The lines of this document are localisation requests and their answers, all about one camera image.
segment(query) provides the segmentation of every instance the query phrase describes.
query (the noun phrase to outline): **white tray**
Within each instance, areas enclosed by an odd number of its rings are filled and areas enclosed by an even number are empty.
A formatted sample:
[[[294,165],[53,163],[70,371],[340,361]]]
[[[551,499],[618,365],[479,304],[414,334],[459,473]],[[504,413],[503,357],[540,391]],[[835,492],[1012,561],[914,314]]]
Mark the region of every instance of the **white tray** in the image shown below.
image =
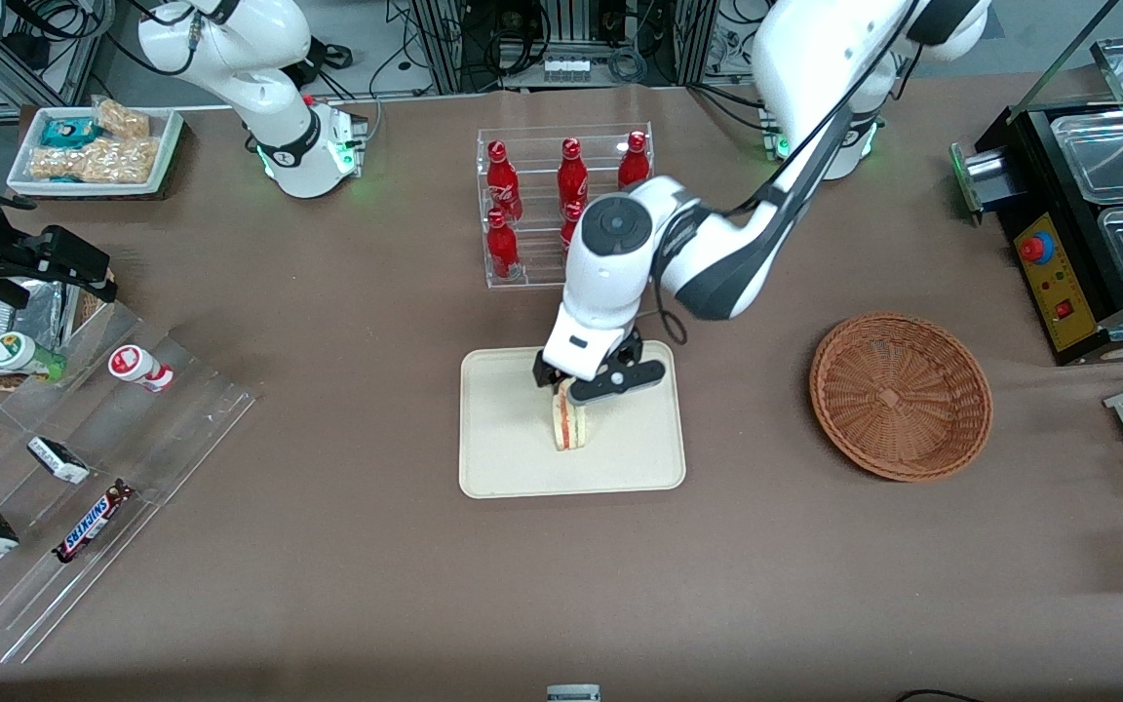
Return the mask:
[[[549,388],[536,388],[535,348],[473,350],[462,362],[458,484],[474,499],[673,490],[686,476],[674,355],[643,344],[665,364],[654,388],[587,405],[587,445],[553,444]]]
[[[20,195],[48,197],[111,197],[111,195],[149,195],[157,192],[167,174],[167,164],[180,142],[184,120],[179,111],[170,107],[134,107],[141,115],[150,117],[150,137],[158,138],[158,156],[150,168],[150,177],[146,182],[63,182],[49,179],[37,180],[28,174],[28,159],[34,147],[40,143],[40,133],[51,120],[71,119],[71,117],[89,117],[93,107],[44,107],[33,116],[28,131],[24,135],[24,144],[19,146],[17,158],[11,164],[8,174],[8,188]]]

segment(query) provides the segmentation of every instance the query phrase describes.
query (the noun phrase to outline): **brown tablecloth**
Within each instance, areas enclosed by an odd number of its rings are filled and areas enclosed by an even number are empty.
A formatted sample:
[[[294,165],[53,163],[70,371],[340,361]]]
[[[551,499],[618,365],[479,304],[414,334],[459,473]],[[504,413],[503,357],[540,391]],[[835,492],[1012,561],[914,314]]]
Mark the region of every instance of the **brown tablecloth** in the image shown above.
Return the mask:
[[[1029,81],[920,80],[730,323],[676,348],[687,478],[473,501],[459,364],[544,343],[558,290],[487,292],[476,129],[651,120],[659,173],[718,206],[760,137],[683,90],[394,102],[366,174],[291,200],[231,111],[186,112],[164,203],[44,203],[122,299],[262,400],[0,699],[1123,699],[1123,366],[1052,367],[994,221],[946,148]],[[962,339],[994,434],[939,484],[856,469],[816,427],[812,350],[885,308]],[[664,337],[646,321],[646,335]]]

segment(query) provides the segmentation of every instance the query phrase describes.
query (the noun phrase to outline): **white robotic arm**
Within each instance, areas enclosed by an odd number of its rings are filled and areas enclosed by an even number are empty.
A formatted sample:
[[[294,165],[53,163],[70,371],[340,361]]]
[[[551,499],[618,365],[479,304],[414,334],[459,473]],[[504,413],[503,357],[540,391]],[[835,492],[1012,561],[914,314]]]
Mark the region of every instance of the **white robotic arm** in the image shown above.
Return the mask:
[[[307,58],[311,28],[293,0],[184,0],[137,26],[168,75],[232,106],[258,142],[267,174],[294,197],[330,191],[357,167],[351,118],[308,106],[281,67]]]
[[[728,212],[751,211],[746,226],[736,226],[668,176],[593,200],[575,228],[558,319],[536,357],[536,382],[556,385],[574,376],[570,399],[582,404],[660,381],[660,364],[640,364],[642,343],[633,326],[650,280],[701,320],[740,314],[760,293],[774,257],[823,177],[855,168],[895,81],[893,46],[916,53],[928,44],[932,55],[959,56],[982,35],[988,4],[774,4],[757,30],[754,78],[766,110],[794,147],[792,157]]]

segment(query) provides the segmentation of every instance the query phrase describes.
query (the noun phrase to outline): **wicker basket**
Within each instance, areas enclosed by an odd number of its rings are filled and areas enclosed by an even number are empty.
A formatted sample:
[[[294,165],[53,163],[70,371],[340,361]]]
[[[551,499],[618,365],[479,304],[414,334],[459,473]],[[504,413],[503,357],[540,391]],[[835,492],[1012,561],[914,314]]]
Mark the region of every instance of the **wicker basket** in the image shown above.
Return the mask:
[[[990,388],[967,348],[940,326],[893,312],[831,329],[816,347],[809,391],[839,450],[907,483],[971,463],[994,418]]]
[[[115,276],[108,274],[107,280],[115,280]],[[101,299],[93,298],[92,294],[82,290],[77,299],[79,307],[76,307],[76,317],[72,320],[72,328],[80,329],[80,326],[88,322],[90,317],[93,317],[93,312],[101,310],[106,303]],[[6,374],[6,376],[0,376],[0,392],[11,392],[15,388],[21,386],[27,379],[26,374]]]

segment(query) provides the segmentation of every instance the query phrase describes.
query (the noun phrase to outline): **red bottle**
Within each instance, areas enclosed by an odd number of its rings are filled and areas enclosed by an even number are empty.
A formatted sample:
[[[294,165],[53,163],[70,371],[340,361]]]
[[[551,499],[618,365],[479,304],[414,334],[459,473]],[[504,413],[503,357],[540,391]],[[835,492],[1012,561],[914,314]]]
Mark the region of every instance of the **red bottle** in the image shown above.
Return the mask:
[[[583,217],[583,203],[572,200],[562,209],[562,259],[570,254],[570,239],[574,239],[574,227]]]
[[[567,137],[562,143],[562,167],[558,168],[558,209],[578,200],[587,204],[587,166],[579,156],[579,139]]]
[[[618,190],[627,190],[652,174],[652,166],[647,163],[647,134],[632,131],[627,137],[627,152],[623,154],[623,163],[618,165]]]
[[[505,224],[505,213],[496,208],[487,211],[487,254],[491,255],[491,270],[500,280],[517,280],[522,275],[518,237]]]
[[[491,203],[500,208],[513,221],[522,218],[522,195],[518,189],[518,172],[505,156],[505,143],[487,145],[487,194]]]

